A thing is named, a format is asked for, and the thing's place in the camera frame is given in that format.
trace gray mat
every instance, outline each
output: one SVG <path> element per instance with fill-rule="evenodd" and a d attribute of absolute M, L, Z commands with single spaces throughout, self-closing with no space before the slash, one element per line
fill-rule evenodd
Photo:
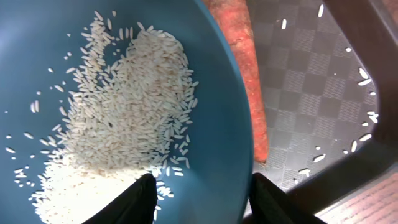
<path fill-rule="evenodd" d="M 266 108 L 269 158 L 255 164 L 282 190 L 346 156 L 353 140 L 370 133 L 376 111 L 373 84 L 359 86 L 361 63 L 319 0 L 248 0 Z M 282 30 L 282 20 L 287 20 Z M 326 158 L 314 163 L 315 156 Z"/>

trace rice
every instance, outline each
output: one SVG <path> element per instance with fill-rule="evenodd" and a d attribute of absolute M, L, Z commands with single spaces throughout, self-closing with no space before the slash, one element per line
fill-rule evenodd
<path fill-rule="evenodd" d="M 46 140 L 44 140 L 44 139 L 40 139 L 39 141 L 45 146 L 49 145 L 49 143 Z"/>
<path fill-rule="evenodd" d="M 358 146 L 358 143 L 356 141 L 353 141 L 353 143 L 351 145 L 351 152 L 355 152 L 357 146 Z"/>
<path fill-rule="evenodd" d="M 112 22 L 111 22 L 110 18 L 108 18 L 107 23 L 108 23 L 108 29 L 111 30 L 112 29 Z"/>
<path fill-rule="evenodd" d="M 287 21 L 286 19 L 282 19 L 282 29 L 286 29 Z"/>
<path fill-rule="evenodd" d="M 95 16 L 96 16 L 99 20 L 101 20 L 101 21 L 104 20 L 104 18 L 102 18 L 101 14 L 100 14 L 99 12 L 94 11 L 94 13 L 95 13 Z"/>
<path fill-rule="evenodd" d="M 35 102 L 30 104 L 30 110 L 31 110 L 32 113 L 36 113 Z"/>
<path fill-rule="evenodd" d="M 67 114 L 67 112 L 65 111 L 65 109 L 63 109 L 63 106 L 60 106 L 60 111 L 61 111 L 61 114 L 63 115 L 63 116 L 68 116 L 68 114 Z"/>
<path fill-rule="evenodd" d="M 367 141 L 368 139 L 370 139 L 372 137 L 371 134 L 364 134 L 362 137 L 360 137 L 360 141 Z"/>
<path fill-rule="evenodd" d="M 319 10 L 318 10 L 318 17 L 319 17 L 319 18 L 322 17 L 322 15 L 323 15 L 323 10 L 324 10 L 324 6 L 323 6 L 323 4 L 321 4 L 321 5 L 319 6 Z"/>
<path fill-rule="evenodd" d="M 59 85 L 55 85 L 54 87 L 55 87 L 57 90 L 59 90 L 60 92 L 63 93 L 63 88 L 62 88 L 62 87 L 60 87 Z"/>
<path fill-rule="evenodd" d="M 325 156 L 326 156 L 326 154 L 322 154 L 322 155 L 316 156 L 316 157 L 313 158 L 312 161 L 313 161 L 313 162 L 319 162 L 319 161 L 321 161 L 322 159 L 324 159 Z"/>
<path fill-rule="evenodd" d="M 69 68 L 69 69 L 66 71 L 66 74 L 71 73 L 71 72 L 73 72 L 73 71 L 75 71 L 75 70 L 76 70 L 75 68 Z"/>
<path fill-rule="evenodd" d="M 10 147 L 6 147 L 6 151 L 10 153 L 15 153 L 15 150 L 11 149 Z"/>
<path fill-rule="evenodd" d="M 179 177 L 183 177 L 184 174 L 182 172 L 174 172 L 174 175 L 179 176 Z"/>
<path fill-rule="evenodd" d="M 359 85 L 359 86 L 364 86 L 364 85 L 369 84 L 371 81 L 372 81 L 372 80 L 369 78 L 369 79 L 366 79 L 366 80 L 363 80 L 363 81 L 358 82 L 358 85 Z"/>
<path fill-rule="evenodd" d="M 31 135 L 30 133 L 24 133 L 24 136 L 26 136 L 26 137 L 28 137 L 30 139 L 33 139 L 33 135 Z"/>
<path fill-rule="evenodd" d="M 123 28 L 120 28 L 119 29 L 119 38 L 121 39 L 121 40 L 123 40 Z"/>
<path fill-rule="evenodd" d="M 20 168 L 20 169 L 14 170 L 14 173 L 19 174 L 19 173 L 22 172 L 22 171 L 24 171 L 24 169 L 23 169 L 23 168 Z"/>
<path fill-rule="evenodd" d="M 308 168 L 304 168 L 298 171 L 299 174 L 306 175 L 307 177 L 310 177 L 310 172 L 311 170 Z"/>
<path fill-rule="evenodd" d="M 90 45 L 80 49 L 83 61 L 67 72 L 78 85 L 78 91 L 70 92 L 69 111 L 60 108 L 67 129 L 53 128 L 63 147 L 41 151 L 50 160 L 44 177 L 39 176 L 43 192 L 32 197 L 45 198 L 34 203 L 45 223 L 82 223 L 143 174 L 170 175 L 167 164 L 180 162 L 189 168 L 186 157 L 169 157 L 174 140 L 184 139 L 181 145 L 188 147 L 191 140 L 182 133 L 192 123 L 189 114 L 197 103 L 193 94 L 198 82 L 193 83 L 181 43 L 153 26 L 147 31 L 139 22 L 136 39 L 132 27 L 120 28 L 119 37 L 112 37 L 95 14 Z M 105 48 L 124 38 L 131 39 L 126 53 L 122 49 L 117 62 L 107 65 Z M 183 176 L 181 171 L 175 175 Z M 173 196 L 166 187 L 158 199 Z"/>
<path fill-rule="evenodd" d="M 35 100 L 35 110 L 36 110 L 36 113 L 39 112 L 39 101 L 38 100 Z"/>

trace uncooked rice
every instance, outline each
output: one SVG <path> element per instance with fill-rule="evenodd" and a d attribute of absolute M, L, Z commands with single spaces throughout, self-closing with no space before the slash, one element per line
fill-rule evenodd
<path fill-rule="evenodd" d="M 6 151 L 10 153 L 15 153 L 15 150 L 11 149 L 10 147 L 6 147 Z"/>
<path fill-rule="evenodd" d="M 120 28 L 119 38 L 130 42 L 129 47 L 107 65 L 104 50 L 120 39 L 107 33 L 102 16 L 95 14 L 99 20 L 90 24 L 89 44 L 80 48 L 83 62 L 67 70 L 78 85 L 78 91 L 70 92 L 67 118 L 62 118 L 67 130 L 53 128 L 63 147 L 41 151 L 50 160 L 39 175 L 43 191 L 32 197 L 44 223 L 83 223 L 143 174 L 170 175 L 167 161 L 185 161 L 189 168 L 186 157 L 169 157 L 170 144 L 178 138 L 188 147 L 191 140 L 182 133 L 192 124 L 189 113 L 197 105 L 193 94 L 198 82 L 193 83 L 182 44 L 138 22 L 136 39 L 132 27 L 124 35 Z M 183 176 L 179 170 L 174 175 Z M 170 188 L 164 189 L 159 200 L 174 197 Z"/>
<path fill-rule="evenodd" d="M 31 135 L 31 133 L 24 133 L 24 136 L 26 136 L 26 137 L 28 137 L 30 139 L 33 139 L 33 135 Z"/>
<path fill-rule="evenodd" d="M 59 91 L 61 91 L 62 93 L 63 93 L 63 88 L 62 87 L 60 87 L 59 85 L 55 85 L 54 86 L 57 90 L 59 90 Z"/>
<path fill-rule="evenodd" d="M 36 113 L 39 112 L 39 101 L 38 100 L 35 100 L 35 110 L 36 110 Z"/>

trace carrot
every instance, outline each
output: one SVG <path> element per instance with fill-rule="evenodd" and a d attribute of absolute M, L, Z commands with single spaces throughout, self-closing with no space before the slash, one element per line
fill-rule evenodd
<path fill-rule="evenodd" d="M 259 69 L 246 0 L 203 0 L 223 31 L 238 63 L 248 94 L 254 136 L 254 159 L 268 157 L 267 123 Z"/>

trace blue bowl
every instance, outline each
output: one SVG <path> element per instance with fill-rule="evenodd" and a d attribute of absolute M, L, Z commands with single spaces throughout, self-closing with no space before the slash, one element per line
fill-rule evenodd
<path fill-rule="evenodd" d="M 41 223 L 28 201 L 40 189 L 37 174 L 43 173 L 47 160 L 39 153 L 43 145 L 38 139 L 61 123 L 59 106 L 69 107 L 66 91 L 49 87 L 65 80 L 65 90 L 76 89 L 73 75 L 65 71 L 81 64 L 79 48 L 86 40 L 80 33 L 93 21 L 94 10 L 112 18 L 113 27 L 138 30 L 136 21 L 140 21 L 176 36 L 195 71 L 193 78 L 200 82 L 188 130 L 191 169 L 184 170 L 183 178 L 159 177 L 175 197 L 159 202 L 157 223 L 241 221 L 253 157 L 249 106 L 233 54 L 200 0 L 0 0 L 0 5 L 0 223 Z M 115 18 L 112 10 L 117 11 Z M 64 60 L 67 52 L 73 56 Z M 49 73 L 49 67 L 55 73 Z M 34 100 L 40 101 L 40 112 L 33 114 Z M 35 139 L 25 137 L 26 131 Z M 5 147 L 16 153 L 6 152 Z M 13 170 L 26 165 L 30 166 L 27 180 L 35 187 L 20 188 L 13 181 Z"/>

